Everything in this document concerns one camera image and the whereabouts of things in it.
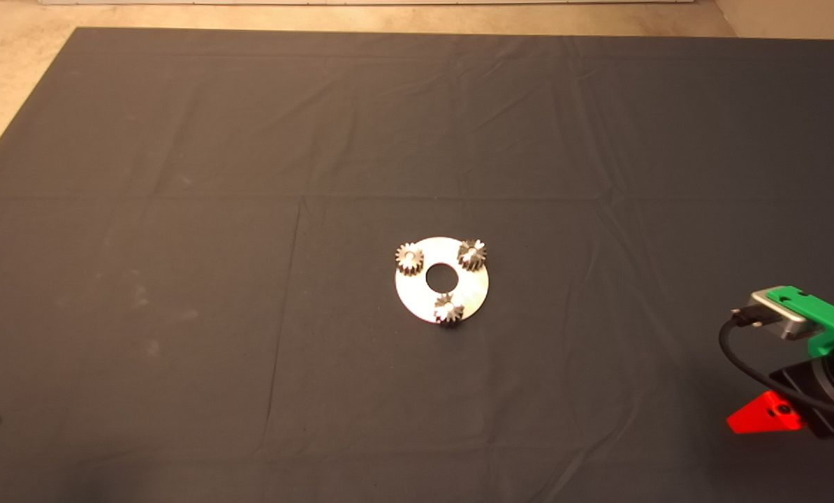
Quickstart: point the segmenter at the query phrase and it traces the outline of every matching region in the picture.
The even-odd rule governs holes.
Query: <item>gear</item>
[[[413,276],[423,269],[423,251],[413,242],[405,242],[395,252],[395,263],[404,276]]]
[[[462,241],[458,249],[458,263],[465,270],[480,270],[485,265],[485,243],[478,239]]]
[[[455,302],[451,293],[443,293],[436,299],[433,312],[436,315],[436,323],[439,325],[453,325],[464,318],[464,306]]]

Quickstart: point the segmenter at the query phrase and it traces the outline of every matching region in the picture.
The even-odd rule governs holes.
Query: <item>beige floor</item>
[[[763,0],[743,0],[750,3]],[[285,31],[398,31],[554,35],[734,37],[716,0],[679,4],[563,6],[40,6],[0,0],[0,136],[77,26],[146,26]],[[743,36],[746,19],[728,4]]]

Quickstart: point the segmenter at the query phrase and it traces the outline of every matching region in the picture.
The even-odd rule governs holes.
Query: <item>dark gray cloth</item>
[[[834,302],[834,41],[78,29],[0,141],[0,502],[834,500],[724,424],[774,284]]]

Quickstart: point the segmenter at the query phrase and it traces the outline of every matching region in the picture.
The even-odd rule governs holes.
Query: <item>planetary gear set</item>
[[[395,289],[404,306],[420,319],[453,327],[478,311],[488,294],[488,251],[478,239],[426,238],[395,251]],[[437,293],[426,281],[429,268],[444,264],[458,274],[458,285]]]

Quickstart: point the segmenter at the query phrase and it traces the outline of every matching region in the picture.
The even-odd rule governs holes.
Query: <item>metal connector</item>
[[[810,321],[810,319],[805,318],[797,312],[791,311],[791,309],[787,309],[787,306],[780,305],[780,303],[768,298],[768,292],[775,289],[783,289],[783,286],[773,286],[771,289],[758,290],[758,292],[753,292],[752,296],[749,297],[750,306],[762,305],[780,316],[780,321],[765,325],[767,331],[777,335],[782,340],[788,341],[803,340],[803,338],[812,337],[822,331],[823,328],[819,324]]]

